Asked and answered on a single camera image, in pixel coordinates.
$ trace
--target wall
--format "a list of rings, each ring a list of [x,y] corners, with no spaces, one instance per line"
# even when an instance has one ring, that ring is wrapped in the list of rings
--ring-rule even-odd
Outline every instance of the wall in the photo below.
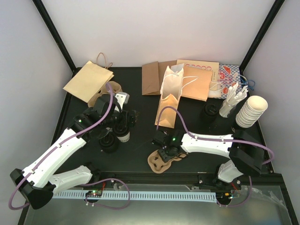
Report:
[[[267,145],[274,150],[276,172],[282,173],[300,219],[300,1],[285,1],[246,68],[256,81],[254,95],[269,103],[260,123]]]
[[[274,0],[43,2],[77,66],[104,52],[128,67],[175,59],[239,65]]]
[[[0,0],[0,218],[15,225],[9,174],[49,148],[71,70],[30,0]],[[17,194],[14,206],[24,204]]]

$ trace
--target slotted cable tray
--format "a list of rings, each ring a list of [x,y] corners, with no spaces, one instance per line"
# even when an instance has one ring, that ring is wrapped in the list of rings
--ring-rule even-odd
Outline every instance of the slotted cable tray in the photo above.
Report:
[[[56,199],[85,199],[89,190],[66,190],[53,196]],[[88,199],[127,200],[127,191],[103,191],[101,197]],[[130,200],[146,201],[189,201],[216,203],[216,193],[207,192],[158,192],[158,191],[130,191]]]

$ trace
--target black lid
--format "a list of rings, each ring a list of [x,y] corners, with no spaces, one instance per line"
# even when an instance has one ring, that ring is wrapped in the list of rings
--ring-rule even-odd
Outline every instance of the black lid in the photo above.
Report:
[[[215,105],[206,105],[204,112],[206,115],[214,117],[218,114],[218,108]]]

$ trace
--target stack of paper cups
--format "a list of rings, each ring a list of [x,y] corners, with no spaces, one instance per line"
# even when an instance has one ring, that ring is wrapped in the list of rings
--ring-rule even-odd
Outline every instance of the stack of paper cups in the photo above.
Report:
[[[251,96],[236,115],[235,121],[241,128],[251,127],[268,108],[267,101],[260,96]]]

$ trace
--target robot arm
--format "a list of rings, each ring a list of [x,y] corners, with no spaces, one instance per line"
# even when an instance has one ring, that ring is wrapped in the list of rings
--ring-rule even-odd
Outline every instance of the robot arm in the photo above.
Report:
[[[74,152],[82,148],[93,136],[98,137],[103,130],[107,134],[107,131],[114,131],[113,127],[116,125],[118,127],[121,125],[121,127],[126,127],[127,129],[132,127],[135,124],[135,116],[122,110],[128,99],[129,95],[127,93],[117,93],[113,98],[112,109],[105,120],[89,132],[74,137],[60,145],[63,140],[86,129],[102,118],[109,102],[109,95],[102,95],[97,99],[94,107],[88,108],[74,118],[69,128],[64,130],[59,139],[41,157],[23,170],[15,169],[11,172],[10,177],[16,185],[26,175],[31,173],[21,185],[19,191],[34,209],[39,209],[46,205],[53,194],[77,185],[86,184],[92,179],[93,175],[98,175],[98,170],[93,170],[90,166],[83,165],[68,172],[55,175],[54,173]],[[57,149],[33,171],[35,165],[54,147],[57,147]]]
[[[161,147],[158,153],[165,163],[182,153],[189,154],[194,152],[215,154],[228,158],[225,164],[220,165],[215,183],[221,182],[226,185],[243,174],[248,176],[260,175],[264,156],[263,149],[235,142],[214,141],[214,139],[239,139],[258,142],[244,131],[236,131],[233,135],[192,135],[211,140],[197,140],[178,130],[173,134],[158,130],[152,143]]]

